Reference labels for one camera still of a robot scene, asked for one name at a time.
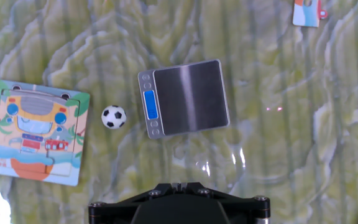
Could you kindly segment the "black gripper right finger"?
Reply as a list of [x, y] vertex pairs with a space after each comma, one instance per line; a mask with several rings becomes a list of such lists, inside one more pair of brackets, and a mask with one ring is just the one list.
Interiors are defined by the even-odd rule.
[[189, 197], [179, 208], [195, 223], [271, 223], [270, 199], [263, 195], [240, 198], [199, 182], [178, 184], [178, 193]]

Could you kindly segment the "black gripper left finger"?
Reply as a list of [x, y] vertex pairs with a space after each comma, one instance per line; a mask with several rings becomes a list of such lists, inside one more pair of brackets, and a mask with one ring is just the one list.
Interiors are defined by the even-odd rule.
[[152, 190], [118, 203], [91, 202], [88, 205], [88, 221], [90, 224], [109, 223], [116, 217], [133, 215], [143, 203], [174, 194], [178, 189], [179, 183], [158, 184]]

